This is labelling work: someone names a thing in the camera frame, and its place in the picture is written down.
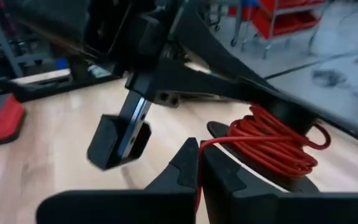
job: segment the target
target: black plastic part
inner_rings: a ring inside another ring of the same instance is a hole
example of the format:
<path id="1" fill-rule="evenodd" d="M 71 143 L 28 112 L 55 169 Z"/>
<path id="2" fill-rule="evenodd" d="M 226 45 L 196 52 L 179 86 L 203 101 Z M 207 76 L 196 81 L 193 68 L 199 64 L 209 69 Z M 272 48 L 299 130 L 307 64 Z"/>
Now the black plastic part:
<path id="1" fill-rule="evenodd" d="M 281 99 L 264 102 L 261 106 L 302 136 L 305 136 L 316 122 L 316 116 L 306 109 Z"/>
<path id="2" fill-rule="evenodd" d="M 217 147 L 206 148 L 202 156 L 211 224 L 358 223 L 358 194 L 283 193 Z"/>
<path id="3" fill-rule="evenodd" d="M 167 95 L 166 99 L 173 98 L 175 95 L 179 96 L 180 93 L 218 95 L 234 100 L 256 102 L 275 98 L 268 92 L 249 86 L 244 82 L 198 72 L 184 66 L 183 62 L 179 60 L 169 58 L 161 58 L 155 71 L 131 77 L 126 88 L 136 91 L 153 103 L 164 106 L 172 106 L 172 104 L 169 100 L 164 100 L 161 97 L 163 94 Z"/>
<path id="4" fill-rule="evenodd" d="M 71 77 L 69 75 L 65 75 L 62 77 L 53 77 L 53 78 L 48 78 L 46 80 L 40 80 L 40 81 L 36 81 L 31 83 L 30 85 L 34 85 L 34 86 L 56 86 L 59 85 L 61 83 L 67 83 L 70 82 Z M 4 95 L 4 94 L 8 94 L 8 93 L 12 93 L 12 91 L 10 91 L 9 89 L 0 89 L 0 95 Z"/>
<path id="5" fill-rule="evenodd" d="M 198 156 L 188 139 L 145 190 L 64 192 L 41 203 L 37 223 L 195 223 Z"/>
<path id="6" fill-rule="evenodd" d="M 154 1 L 10 0 L 6 3 L 7 10 L 19 22 L 84 57 L 102 57 L 116 48 L 126 18 L 139 12 L 141 6 L 151 10 Z"/>
<path id="7" fill-rule="evenodd" d="M 209 133 L 214 138 L 223 137 L 226 135 L 229 126 L 210 121 L 207 124 L 207 129 Z M 261 176 L 265 177 L 266 179 L 272 181 L 273 183 L 277 184 L 278 186 L 290 191 L 290 192 L 319 192 L 317 186 L 315 186 L 312 181 L 307 177 L 302 177 L 300 179 L 291 179 L 284 177 L 280 174 L 277 174 L 270 169 L 264 167 L 263 165 L 259 164 L 258 162 L 252 160 L 251 158 L 244 157 L 240 155 L 236 150 L 235 146 L 230 143 L 222 143 L 222 147 L 228 150 L 233 156 L 239 159 L 242 163 L 246 166 L 250 167 L 252 170 L 256 171 Z"/>
<path id="8" fill-rule="evenodd" d="M 66 61 L 73 80 L 78 81 L 92 78 L 92 73 L 88 71 L 88 68 L 91 65 L 86 60 L 83 60 L 77 55 L 69 55 L 66 57 Z"/>
<path id="9" fill-rule="evenodd" d="M 0 77 L 0 89 L 9 90 L 10 93 L 13 93 L 16 96 L 28 94 L 25 88 L 10 81 L 7 77 Z"/>
<path id="10" fill-rule="evenodd" d="M 20 102 L 27 102 L 32 100 L 38 100 L 48 96 L 53 96 L 61 93 L 65 93 L 88 86 L 97 85 L 100 83 L 110 82 L 122 78 L 122 76 L 108 75 L 102 78 L 90 78 L 87 80 L 78 80 L 75 82 L 59 83 L 56 86 L 43 86 L 34 90 L 29 90 L 27 95 L 15 95 Z"/>
<path id="11" fill-rule="evenodd" d="M 124 104 L 121 107 L 119 112 L 119 117 L 122 118 L 123 121 L 129 123 L 134 115 L 136 108 L 138 107 L 138 102 L 142 98 L 138 93 L 134 91 L 130 91 L 127 94 L 127 97 L 124 101 Z"/>
<path id="12" fill-rule="evenodd" d="M 146 190 L 171 189 L 176 185 L 196 189 L 198 186 L 198 160 L 199 147 L 197 140 L 195 138 L 188 138 L 171 160 L 170 165 L 146 187 Z M 176 176 L 172 175 L 172 172 L 169 171 L 173 167 L 180 172 L 174 185 L 172 185 L 174 183 L 172 179 Z"/>
<path id="13" fill-rule="evenodd" d="M 118 154 L 118 139 L 122 139 L 127 122 L 113 115 L 102 115 L 95 135 L 89 145 L 88 159 L 102 170 L 125 164 L 138 159 L 151 135 L 150 126 L 143 123 L 138 137 L 132 145 L 128 158 L 122 160 Z"/>

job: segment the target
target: concrete floor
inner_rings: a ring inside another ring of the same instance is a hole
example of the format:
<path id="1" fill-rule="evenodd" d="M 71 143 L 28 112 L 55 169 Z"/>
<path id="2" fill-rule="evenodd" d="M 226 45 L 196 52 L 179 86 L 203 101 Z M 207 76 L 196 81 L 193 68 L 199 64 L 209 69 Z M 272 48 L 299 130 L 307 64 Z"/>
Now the concrete floor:
<path id="1" fill-rule="evenodd" d="M 358 137 L 358 95 L 355 94 L 358 87 L 358 10 L 351 14 L 357 6 L 358 3 L 351 2 L 334 2 L 329 6 L 316 35 L 312 55 L 306 53 L 311 32 L 291 37 L 287 49 L 285 39 L 274 40 L 266 59 L 262 58 L 263 39 L 249 41 L 246 50 L 241 52 L 245 22 L 235 47 L 230 46 L 234 18 L 222 20 L 216 37 L 233 55 L 277 89 L 316 111 L 323 111 L 326 118 L 334 118 L 336 124 Z M 251 25 L 248 37 L 251 39 L 254 34 Z M 346 81 L 331 88 L 317 85 L 312 73 L 319 69 L 334 69 L 343 74 Z"/>
<path id="2" fill-rule="evenodd" d="M 243 22 L 239 43 L 235 47 L 230 46 L 230 40 L 234 35 L 235 19 L 224 18 L 221 21 L 221 30 L 216 33 L 216 38 L 231 51 L 233 55 L 242 60 L 262 77 L 279 73 L 301 65 L 314 63 L 335 55 L 354 55 L 358 53 L 358 10 L 349 15 L 358 3 L 335 2 L 324 13 L 316 35 L 312 53 L 306 53 L 311 32 L 305 32 L 291 37 L 289 47 L 285 48 L 285 38 L 273 40 L 267 59 L 262 58 L 265 41 L 249 41 L 245 52 L 241 52 L 242 39 L 246 37 L 246 22 Z M 249 26 L 248 38 L 256 33 L 253 26 Z"/>

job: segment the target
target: wooden table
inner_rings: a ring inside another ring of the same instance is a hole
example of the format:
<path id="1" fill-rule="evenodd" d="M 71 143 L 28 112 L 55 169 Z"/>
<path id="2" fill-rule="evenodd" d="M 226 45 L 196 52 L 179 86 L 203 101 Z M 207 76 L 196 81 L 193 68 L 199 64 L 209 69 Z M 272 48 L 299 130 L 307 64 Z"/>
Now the wooden table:
<path id="1" fill-rule="evenodd" d="M 125 80 L 104 83 L 25 104 L 28 115 L 20 138 L 0 146 L 0 223 L 35 222 L 38 204 L 72 189 L 141 189 L 167 165 L 188 137 L 208 139 L 210 120 L 230 123 L 249 113 L 239 103 L 182 103 L 176 109 L 153 105 L 146 120 L 152 137 L 143 156 L 124 167 L 101 172 L 86 150 L 103 113 L 116 114 L 124 102 Z M 358 192 L 358 141 L 328 129 L 332 146 L 310 151 L 319 166 L 310 178 L 323 191 Z M 316 130 L 310 138 L 322 142 Z M 198 223 L 208 223 L 201 202 Z"/>

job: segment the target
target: spool of red wire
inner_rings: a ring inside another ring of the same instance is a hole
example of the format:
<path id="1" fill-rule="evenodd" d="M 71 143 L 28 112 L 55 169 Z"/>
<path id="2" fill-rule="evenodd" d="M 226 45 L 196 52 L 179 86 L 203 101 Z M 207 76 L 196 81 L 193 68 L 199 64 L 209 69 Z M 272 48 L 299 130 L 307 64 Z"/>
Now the spool of red wire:
<path id="1" fill-rule="evenodd" d="M 249 157 L 285 177 L 300 178 L 311 173 L 313 167 L 318 164 L 317 160 L 305 153 L 302 147 L 309 146 L 313 149 L 323 150 L 331 144 L 328 132 L 318 124 L 314 126 L 321 131 L 326 139 L 322 145 L 294 132 L 258 105 L 251 104 L 250 110 L 253 115 L 233 121 L 226 137 L 202 143 L 200 158 L 206 147 L 216 143 L 230 142 L 240 155 Z M 199 177 L 201 177 L 201 165 L 199 167 Z M 200 198 L 201 186 L 198 189 L 197 208 Z"/>

